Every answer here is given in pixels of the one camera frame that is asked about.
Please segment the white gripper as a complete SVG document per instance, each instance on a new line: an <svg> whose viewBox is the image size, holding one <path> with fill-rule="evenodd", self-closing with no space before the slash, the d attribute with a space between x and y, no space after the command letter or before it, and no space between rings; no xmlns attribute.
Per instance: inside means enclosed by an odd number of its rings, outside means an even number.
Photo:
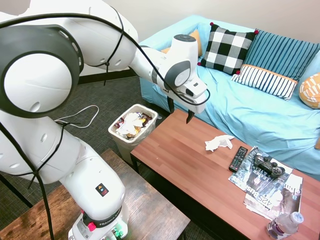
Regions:
<svg viewBox="0 0 320 240"><path fill-rule="evenodd" d="M197 98L191 97L190 95L177 92L179 97L171 90L163 90L163 93L167 96L167 104L169 112L174 113L176 108L188 111L186 118L186 124L188 124L195 114L200 114L205 110L207 96L206 93L202 93Z"/></svg>

